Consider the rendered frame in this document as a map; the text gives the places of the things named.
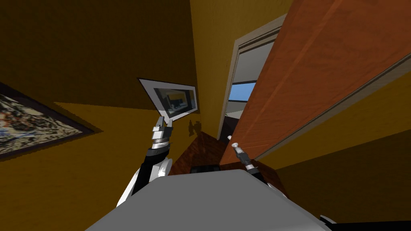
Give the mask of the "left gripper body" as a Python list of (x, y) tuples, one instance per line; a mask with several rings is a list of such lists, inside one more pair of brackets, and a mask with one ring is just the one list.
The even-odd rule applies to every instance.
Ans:
[(158, 126), (153, 128), (152, 139), (165, 139), (171, 136), (173, 127)]

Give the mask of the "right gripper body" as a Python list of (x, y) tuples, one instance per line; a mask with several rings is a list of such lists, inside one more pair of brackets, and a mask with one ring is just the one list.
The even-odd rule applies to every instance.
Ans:
[(241, 148), (236, 148), (236, 156), (244, 166), (251, 165), (251, 160), (247, 153), (245, 153)]

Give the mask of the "dark framed abstract painting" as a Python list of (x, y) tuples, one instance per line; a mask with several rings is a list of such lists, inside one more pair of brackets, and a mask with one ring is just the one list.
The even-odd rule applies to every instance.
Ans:
[(0, 162), (101, 132), (61, 106), (0, 82)]

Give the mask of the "blue window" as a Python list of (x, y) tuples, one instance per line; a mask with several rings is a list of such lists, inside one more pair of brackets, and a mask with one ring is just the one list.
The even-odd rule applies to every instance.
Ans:
[(248, 101), (255, 83), (233, 84), (231, 86), (229, 101)]

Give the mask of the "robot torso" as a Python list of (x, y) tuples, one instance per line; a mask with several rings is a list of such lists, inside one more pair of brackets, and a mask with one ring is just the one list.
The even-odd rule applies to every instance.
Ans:
[(331, 231), (244, 170), (159, 177), (86, 231)]

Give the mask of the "brown wooden door leaf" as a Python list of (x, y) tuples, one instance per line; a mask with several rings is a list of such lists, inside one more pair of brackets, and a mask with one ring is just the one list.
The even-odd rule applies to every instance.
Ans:
[(411, 0), (296, 0), (232, 145), (274, 169), (411, 129)]

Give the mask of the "white framed picture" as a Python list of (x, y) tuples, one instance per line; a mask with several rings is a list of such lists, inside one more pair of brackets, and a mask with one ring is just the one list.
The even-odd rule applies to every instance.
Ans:
[(166, 123), (199, 109), (195, 86), (149, 79), (139, 81)]

